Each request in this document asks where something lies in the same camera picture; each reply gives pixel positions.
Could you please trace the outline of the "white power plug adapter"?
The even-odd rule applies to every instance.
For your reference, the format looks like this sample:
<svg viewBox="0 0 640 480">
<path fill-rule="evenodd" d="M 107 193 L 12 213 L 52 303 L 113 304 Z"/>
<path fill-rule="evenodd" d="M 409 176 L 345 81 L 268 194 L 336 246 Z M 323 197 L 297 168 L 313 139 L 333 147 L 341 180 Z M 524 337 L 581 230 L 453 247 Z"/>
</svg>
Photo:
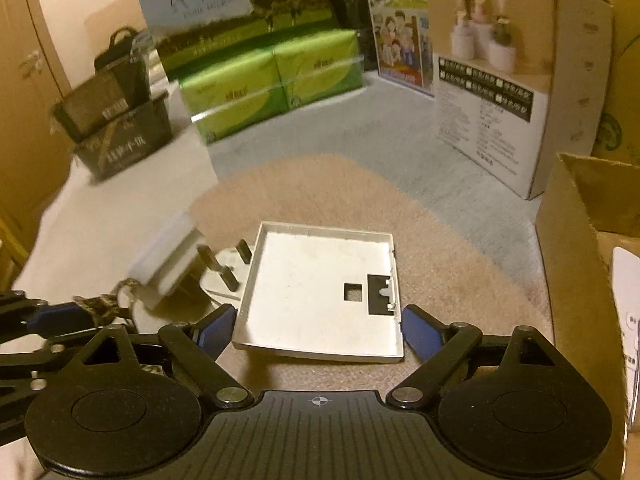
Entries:
<svg viewBox="0 0 640 480">
<path fill-rule="evenodd" d="M 253 258 L 252 249 L 246 240 L 239 240 L 234 247 L 216 254 L 207 245 L 198 245 L 198 255 L 204 263 L 200 287 L 215 307 L 232 304 L 239 309 Z"/>
</svg>

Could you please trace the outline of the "white square night light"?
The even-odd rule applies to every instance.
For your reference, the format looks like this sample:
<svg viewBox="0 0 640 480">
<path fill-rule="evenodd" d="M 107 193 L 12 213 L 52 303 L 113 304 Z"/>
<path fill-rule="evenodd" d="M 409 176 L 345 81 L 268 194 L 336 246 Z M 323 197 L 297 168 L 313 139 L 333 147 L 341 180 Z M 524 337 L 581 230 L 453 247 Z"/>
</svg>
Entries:
<svg viewBox="0 0 640 480">
<path fill-rule="evenodd" d="M 196 246 L 204 240 L 188 212 L 168 221 L 137 255 L 127 272 L 136 282 L 134 294 L 149 310 L 172 295 L 198 256 Z"/>
</svg>

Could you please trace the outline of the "beige square tray lid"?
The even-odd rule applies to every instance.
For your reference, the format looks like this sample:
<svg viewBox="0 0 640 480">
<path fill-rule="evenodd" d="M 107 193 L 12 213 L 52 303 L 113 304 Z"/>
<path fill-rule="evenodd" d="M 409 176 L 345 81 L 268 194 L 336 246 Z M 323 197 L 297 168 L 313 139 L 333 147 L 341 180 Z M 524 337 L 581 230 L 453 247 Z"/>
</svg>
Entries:
<svg viewBox="0 0 640 480">
<path fill-rule="evenodd" d="M 231 342 L 291 358 L 397 363 L 400 321 L 392 234 L 265 221 Z"/>
</svg>

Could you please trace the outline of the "white rectangular remote device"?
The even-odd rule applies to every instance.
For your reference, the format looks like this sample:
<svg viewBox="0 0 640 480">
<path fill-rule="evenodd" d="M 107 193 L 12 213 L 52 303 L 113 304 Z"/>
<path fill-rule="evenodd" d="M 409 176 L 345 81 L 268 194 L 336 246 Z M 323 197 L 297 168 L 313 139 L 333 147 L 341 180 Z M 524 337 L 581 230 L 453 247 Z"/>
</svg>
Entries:
<svg viewBox="0 0 640 480">
<path fill-rule="evenodd" d="M 611 278 L 626 365 L 628 426 L 635 432 L 639 430 L 639 257 L 615 247 Z"/>
</svg>

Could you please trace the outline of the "wooden door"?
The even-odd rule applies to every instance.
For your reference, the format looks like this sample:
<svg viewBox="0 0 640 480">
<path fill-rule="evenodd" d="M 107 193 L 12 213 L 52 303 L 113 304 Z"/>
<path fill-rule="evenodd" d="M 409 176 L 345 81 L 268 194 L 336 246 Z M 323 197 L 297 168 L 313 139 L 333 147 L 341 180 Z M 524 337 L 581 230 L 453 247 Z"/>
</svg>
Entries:
<svg viewBox="0 0 640 480">
<path fill-rule="evenodd" d="M 1 219 L 28 247 L 70 173 L 72 141 L 51 116 L 68 92 L 39 0 L 1 0 Z"/>
</svg>

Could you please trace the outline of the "open cardboard box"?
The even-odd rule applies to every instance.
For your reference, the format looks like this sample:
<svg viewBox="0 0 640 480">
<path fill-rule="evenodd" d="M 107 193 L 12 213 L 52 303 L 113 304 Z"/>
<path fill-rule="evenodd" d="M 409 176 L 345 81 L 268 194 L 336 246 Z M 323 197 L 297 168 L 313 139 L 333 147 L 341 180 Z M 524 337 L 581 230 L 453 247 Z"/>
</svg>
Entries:
<svg viewBox="0 0 640 480">
<path fill-rule="evenodd" d="M 614 304 L 612 252 L 639 250 L 639 169 L 612 160 L 556 156 L 536 222 L 555 345 L 600 394 L 612 437 L 598 471 L 639 475 L 639 436 L 628 430 L 626 364 Z"/>
</svg>

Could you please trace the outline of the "lower black food bowl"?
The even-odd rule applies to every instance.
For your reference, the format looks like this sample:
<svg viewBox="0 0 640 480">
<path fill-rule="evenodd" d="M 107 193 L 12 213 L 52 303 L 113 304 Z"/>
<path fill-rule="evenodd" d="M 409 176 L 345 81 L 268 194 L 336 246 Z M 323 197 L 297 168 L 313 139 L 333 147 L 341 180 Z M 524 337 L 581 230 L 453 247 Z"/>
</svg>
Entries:
<svg viewBox="0 0 640 480">
<path fill-rule="evenodd" d="M 77 144 L 74 154 L 102 181 L 134 166 L 168 144 L 172 138 L 166 100 L 168 92 L 109 122 Z"/>
</svg>

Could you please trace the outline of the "black food bowl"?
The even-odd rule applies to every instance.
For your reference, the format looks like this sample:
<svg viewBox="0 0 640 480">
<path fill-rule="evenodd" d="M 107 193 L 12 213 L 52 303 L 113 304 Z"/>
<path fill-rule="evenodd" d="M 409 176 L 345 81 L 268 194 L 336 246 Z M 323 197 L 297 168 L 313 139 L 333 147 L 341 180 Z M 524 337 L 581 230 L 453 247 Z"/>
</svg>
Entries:
<svg viewBox="0 0 640 480">
<path fill-rule="evenodd" d="M 172 138 L 166 100 L 168 92 L 109 122 L 77 144 L 74 154 L 102 181 L 134 166 L 168 144 Z"/>
<path fill-rule="evenodd" d="M 52 107 L 52 115 L 76 144 L 150 99 L 148 70 L 128 56 L 98 70 Z"/>
</svg>

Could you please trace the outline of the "upper black food bowl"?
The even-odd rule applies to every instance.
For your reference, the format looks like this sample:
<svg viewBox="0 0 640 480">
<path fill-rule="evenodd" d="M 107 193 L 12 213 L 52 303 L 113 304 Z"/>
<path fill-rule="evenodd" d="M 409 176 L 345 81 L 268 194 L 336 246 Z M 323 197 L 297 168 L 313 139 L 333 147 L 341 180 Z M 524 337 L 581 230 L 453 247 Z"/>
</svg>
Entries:
<svg viewBox="0 0 640 480">
<path fill-rule="evenodd" d="M 148 70 L 128 56 L 98 70 L 52 107 L 52 115 L 76 144 L 150 99 Z"/>
</svg>

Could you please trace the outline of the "large flat cardboard box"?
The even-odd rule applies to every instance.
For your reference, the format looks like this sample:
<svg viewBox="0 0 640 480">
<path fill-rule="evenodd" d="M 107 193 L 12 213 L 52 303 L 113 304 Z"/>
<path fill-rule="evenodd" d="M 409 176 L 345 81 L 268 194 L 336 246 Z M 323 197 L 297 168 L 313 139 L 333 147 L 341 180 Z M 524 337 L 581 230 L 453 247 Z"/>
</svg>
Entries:
<svg viewBox="0 0 640 480">
<path fill-rule="evenodd" d="M 614 38 L 608 95 L 592 154 L 639 163 L 639 0 L 608 0 Z"/>
</svg>

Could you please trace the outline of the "black handbag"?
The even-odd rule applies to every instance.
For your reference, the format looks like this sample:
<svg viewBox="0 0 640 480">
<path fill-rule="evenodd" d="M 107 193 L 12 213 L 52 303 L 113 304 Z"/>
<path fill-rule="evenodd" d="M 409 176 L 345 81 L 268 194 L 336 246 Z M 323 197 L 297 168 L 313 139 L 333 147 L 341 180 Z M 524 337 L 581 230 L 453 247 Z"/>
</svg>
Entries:
<svg viewBox="0 0 640 480">
<path fill-rule="evenodd" d="M 107 49 L 94 59 L 94 70 L 96 72 L 103 70 L 106 66 L 130 55 L 132 43 L 134 42 L 134 38 L 138 36 L 138 33 L 137 29 L 130 26 L 116 29 L 111 34 Z"/>
</svg>

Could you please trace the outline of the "white humidifier product box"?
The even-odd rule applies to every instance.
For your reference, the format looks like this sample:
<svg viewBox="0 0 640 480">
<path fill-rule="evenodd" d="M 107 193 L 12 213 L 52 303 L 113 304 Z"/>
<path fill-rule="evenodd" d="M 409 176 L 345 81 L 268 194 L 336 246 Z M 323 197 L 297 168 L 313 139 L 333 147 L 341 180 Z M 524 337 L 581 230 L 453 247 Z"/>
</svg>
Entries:
<svg viewBox="0 0 640 480">
<path fill-rule="evenodd" d="M 436 133 L 531 200 L 590 154 L 610 74 L 608 0 L 427 0 Z"/>
</svg>

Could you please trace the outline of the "green tissue pack bundle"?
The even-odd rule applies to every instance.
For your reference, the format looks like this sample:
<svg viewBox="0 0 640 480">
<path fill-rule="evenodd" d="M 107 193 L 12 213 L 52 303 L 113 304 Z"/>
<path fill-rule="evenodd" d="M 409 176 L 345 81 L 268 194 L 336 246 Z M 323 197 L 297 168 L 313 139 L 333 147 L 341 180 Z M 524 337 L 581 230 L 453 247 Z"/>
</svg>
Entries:
<svg viewBox="0 0 640 480">
<path fill-rule="evenodd" d="M 216 62 L 179 82 L 190 119 L 212 144 L 258 122 L 363 86 L 358 32 L 329 29 Z"/>
</svg>

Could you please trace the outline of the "light blue milk carton box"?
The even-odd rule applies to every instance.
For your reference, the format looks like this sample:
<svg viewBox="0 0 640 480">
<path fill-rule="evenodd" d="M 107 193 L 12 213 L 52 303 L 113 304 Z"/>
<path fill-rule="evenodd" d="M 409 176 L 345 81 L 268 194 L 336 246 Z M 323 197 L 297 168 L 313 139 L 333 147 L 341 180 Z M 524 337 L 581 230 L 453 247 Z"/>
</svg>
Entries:
<svg viewBox="0 0 640 480">
<path fill-rule="evenodd" d="M 330 0 L 138 0 L 165 74 L 183 77 L 204 58 L 257 38 L 335 24 Z"/>
</svg>

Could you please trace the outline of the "dark blue milk box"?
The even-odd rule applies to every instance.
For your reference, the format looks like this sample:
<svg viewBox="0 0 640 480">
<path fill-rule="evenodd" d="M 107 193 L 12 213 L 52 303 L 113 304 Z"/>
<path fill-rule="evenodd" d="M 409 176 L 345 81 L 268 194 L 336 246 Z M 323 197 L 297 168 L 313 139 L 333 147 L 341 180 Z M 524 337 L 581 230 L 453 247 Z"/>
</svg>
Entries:
<svg viewBox="0 0 640 480">
<path fill-rule="evenodd" d="M 395 84 L 433 93 L 427 0 L 368 0 L 378 73 Z"/>
</svg>

